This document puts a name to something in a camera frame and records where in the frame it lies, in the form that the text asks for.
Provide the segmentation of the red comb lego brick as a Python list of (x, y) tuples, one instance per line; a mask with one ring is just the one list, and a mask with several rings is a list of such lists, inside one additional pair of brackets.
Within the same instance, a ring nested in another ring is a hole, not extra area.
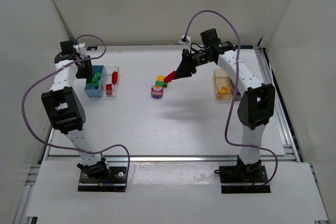
[(118, 82), (118, 72), (114, 71), (111, 75), (111, 82), (112, 84), (116, 84)]

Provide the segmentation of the blue container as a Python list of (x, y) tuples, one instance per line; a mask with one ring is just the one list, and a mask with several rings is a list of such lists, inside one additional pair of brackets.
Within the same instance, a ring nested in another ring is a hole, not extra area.
[(92, 70), (93, 77), (91, 80), (87, 79), (84, 91), (90, 98), (102, 98), (106, 83), (106, 69), (104, 65), (94, 65)]

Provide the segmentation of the aluminium table frame rail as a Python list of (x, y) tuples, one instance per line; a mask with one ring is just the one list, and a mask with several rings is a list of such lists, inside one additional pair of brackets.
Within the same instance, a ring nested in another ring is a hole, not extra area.
[(285, 151), (289, 151), (289, 154), (293, 156), (294, 161), (302, 162), (302, 155), (296, 140), (295, 131), (288, 116), (276, 77), (273, 73), (271, 63), (266, 53), (266, 49), (257, 47), (255, 48), (255, 52), (263, 79), (267, 83), (272, 83), (276, 89), (274, 117), (279, 127), (280, 137), (284, 141)]

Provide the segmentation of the amber transparent container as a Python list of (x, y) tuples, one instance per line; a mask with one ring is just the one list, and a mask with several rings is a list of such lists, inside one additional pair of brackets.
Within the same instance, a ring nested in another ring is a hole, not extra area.
[(217, 101), (229, 101), (233, 96), (233, 86), (229, 75), (223, 69), (214, 69), (213, 85)]

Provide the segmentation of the clear transparent container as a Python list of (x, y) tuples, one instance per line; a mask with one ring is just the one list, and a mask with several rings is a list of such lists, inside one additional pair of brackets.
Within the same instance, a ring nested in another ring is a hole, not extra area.
[(101, 78), (101, 91), (104, 99), (114, 99), (118, 94), (120, 83), (120, 68), (104, 66)]

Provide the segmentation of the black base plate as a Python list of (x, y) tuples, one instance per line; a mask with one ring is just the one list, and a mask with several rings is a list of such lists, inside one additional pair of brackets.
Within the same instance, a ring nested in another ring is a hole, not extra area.
[(79, 192), (113, 192), (123, 193), (127, 188), (128, 168), (125, 166), (109, 166), (99, 162), (93, 166), (78, 163), (80, 176), (77, 191)]
[(219, 175), (222, 194), (269, 194), (270, 185), (263, 185), (268, 181), (266, 168), (261, 165), (257, 172), (245, 177), (240, 176), (237, 166), (220, 166), (214, 170)]

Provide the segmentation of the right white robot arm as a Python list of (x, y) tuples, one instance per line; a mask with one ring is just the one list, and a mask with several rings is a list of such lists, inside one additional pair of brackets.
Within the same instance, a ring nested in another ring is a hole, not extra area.
[(228, 57), (228, 51), (240, 52), (231, 42), (222, 42), (216, 29), (200, 34), (203, 48), (191, 53), (182, 51), (182, 61), (174, 78), (188, 78), (196, 73), (198, 66), (214, 62), (234, 81), (235, 92), (241, 100), (237, 109), (243, 125), (242, 143), (237, 157), (234, 175), (241, 180), (255, 176), (261, 169), (260, 146), (266, 125), (274, 114), (275, 88), (264, 84), (240, 60), (239, 56)]

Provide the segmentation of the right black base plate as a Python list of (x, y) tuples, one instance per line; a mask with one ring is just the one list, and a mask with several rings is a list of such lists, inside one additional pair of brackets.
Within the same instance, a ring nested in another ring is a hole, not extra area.
[(268, 181), (266, 168), (261, 165), (257, 172), (245, 177), (240, 176), (237, 166), (220, 166), (214, 170), (219, 175), (222, 194), (269, 194), (270, 185), (263, 185)]

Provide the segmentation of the yellow rounded lego brick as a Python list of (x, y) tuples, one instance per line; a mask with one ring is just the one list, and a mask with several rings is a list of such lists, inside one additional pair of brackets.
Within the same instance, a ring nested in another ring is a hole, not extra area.
[(156, 80), (159, 82), (164, 82), (165, 76), (157, 76)]

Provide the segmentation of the smoky grey transparent container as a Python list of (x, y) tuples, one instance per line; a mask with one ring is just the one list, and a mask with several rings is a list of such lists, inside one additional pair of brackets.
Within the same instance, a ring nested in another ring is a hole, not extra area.
[[(234, 81), (233, 81), (232, 79), (230, 80), (230, 83), (231, 83), (231, 85), (232, 85), (233, 90), (235, 90), (235, 83), (234, 83)], [(240, 101), (241, 98), (242, 98), (241, 93), (240, 93), (240, 91), (237, 89), (237, 91), (236, 91), (236, 95), (235, 95), (235, 101)]]

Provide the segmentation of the small red lego brick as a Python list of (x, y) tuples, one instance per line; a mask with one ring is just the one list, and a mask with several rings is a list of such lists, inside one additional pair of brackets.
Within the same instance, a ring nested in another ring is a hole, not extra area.
[(113, 85), (111, 83), (106, 84), (106, 96), (113, 95)]

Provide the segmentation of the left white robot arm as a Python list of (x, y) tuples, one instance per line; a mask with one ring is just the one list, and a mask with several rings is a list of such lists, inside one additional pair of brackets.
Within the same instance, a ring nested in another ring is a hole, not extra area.
[(96, 84), (90, 56), (85, 45), (67, 40), (60, 43), (61, 52), (55, 57), (58, 73), (48, 92), (41, 100), (52, 127), (64, 134), (79, 150), (82, 162), (79, 169), (90, 179), (103, 182), (110, 177), (106, 159), (101, 153), (92, 153), (92, 142), (85, 129), (86, 113), (73, 88), (76, 79), (85, 79)]

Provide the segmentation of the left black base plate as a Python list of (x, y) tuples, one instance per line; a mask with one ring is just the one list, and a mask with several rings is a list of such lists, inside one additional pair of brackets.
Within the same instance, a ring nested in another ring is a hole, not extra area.
[(125, 166), (109, 166), (99, 162), (93, 166), (78, 163), (80, 176), (77, 191), (79, 192), (113, 192), (123, 193), (127, 188), (128, 168)]

